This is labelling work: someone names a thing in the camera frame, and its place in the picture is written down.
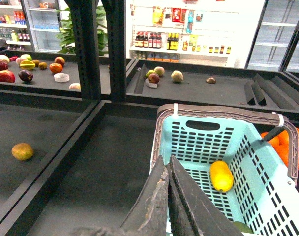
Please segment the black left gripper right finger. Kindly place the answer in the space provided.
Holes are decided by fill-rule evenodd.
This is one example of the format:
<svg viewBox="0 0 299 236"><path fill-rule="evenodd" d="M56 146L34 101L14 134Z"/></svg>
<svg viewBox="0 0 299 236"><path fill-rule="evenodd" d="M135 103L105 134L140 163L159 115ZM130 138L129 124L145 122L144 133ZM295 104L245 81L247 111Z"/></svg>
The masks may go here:
<svg viewBox="0 0 299 236"><path fill-rule="evenodd" d="M174 156L170 158L168 174L168 207L174 236L242 235Z"/></svg>

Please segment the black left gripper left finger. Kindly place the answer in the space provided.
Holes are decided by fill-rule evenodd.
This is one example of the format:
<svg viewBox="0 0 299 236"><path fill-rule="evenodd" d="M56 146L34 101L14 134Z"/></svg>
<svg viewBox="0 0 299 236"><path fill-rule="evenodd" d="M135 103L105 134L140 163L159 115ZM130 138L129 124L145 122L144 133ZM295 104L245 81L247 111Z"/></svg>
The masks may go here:
<svg viewBox="0 0 299 236"><path fill-rule="evenodd" d="M162 156L154 164L141 193L120 229L124 236L165 236L169 174Z"/></svg>

